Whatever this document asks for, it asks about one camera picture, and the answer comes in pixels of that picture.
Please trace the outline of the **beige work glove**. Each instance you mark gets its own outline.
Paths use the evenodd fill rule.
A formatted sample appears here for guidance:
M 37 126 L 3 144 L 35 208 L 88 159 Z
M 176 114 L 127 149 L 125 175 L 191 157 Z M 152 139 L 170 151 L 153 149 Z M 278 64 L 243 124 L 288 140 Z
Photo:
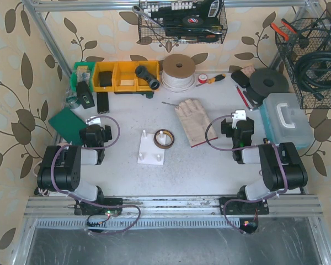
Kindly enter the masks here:
M 206 142 L 205 131 L 210 124 L 210 120 L 200 101 L 186 99 L 175 107 L 175 112 L 183 126 L 190 147 L 204 144 Z

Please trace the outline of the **brown tape roll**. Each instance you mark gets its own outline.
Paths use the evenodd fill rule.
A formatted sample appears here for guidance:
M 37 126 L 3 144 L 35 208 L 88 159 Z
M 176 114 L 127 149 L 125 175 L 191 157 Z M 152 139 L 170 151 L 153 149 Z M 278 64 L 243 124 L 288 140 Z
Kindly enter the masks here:
M 154 134 L 153 141 L 158 148 L 166 150 L 173 146 L 175 137 L 171 131 L 160 129 Z

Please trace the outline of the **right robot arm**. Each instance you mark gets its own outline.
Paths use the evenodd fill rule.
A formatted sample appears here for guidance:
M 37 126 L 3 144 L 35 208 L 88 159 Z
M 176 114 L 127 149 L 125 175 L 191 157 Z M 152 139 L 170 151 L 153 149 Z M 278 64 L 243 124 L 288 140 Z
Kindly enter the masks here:
M 292 142 L 272 145 L 268 140 L 250 148 L 254 134 L 254 120 L 226 119 L 221 121 L 221 133 L 232 139 L 233 159 L 238 164 L 259 164 L 260 178 L 240 187 L 235 197 L 221 197 L 222 215 L 268 215 L 266 197 L 278 192 L 302 188 L 307 184 L 306 169 Z

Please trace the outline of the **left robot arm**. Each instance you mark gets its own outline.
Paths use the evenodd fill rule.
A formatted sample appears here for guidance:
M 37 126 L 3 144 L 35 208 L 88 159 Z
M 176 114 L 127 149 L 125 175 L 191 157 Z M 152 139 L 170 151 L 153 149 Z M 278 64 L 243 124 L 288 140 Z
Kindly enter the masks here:
M 82 166 L 98 166 L 105 157 L 104 144 L 113 139 L 111 127 L 92 124 L 79 131 L 82 146 L 48 146 L 40 164 L 37 185 L 44 192 L 61 190 L 75 198 L 75 215 L 111 215 L 122 213 L 122 199 L 105 198 L 101 187 L 81 179 Z

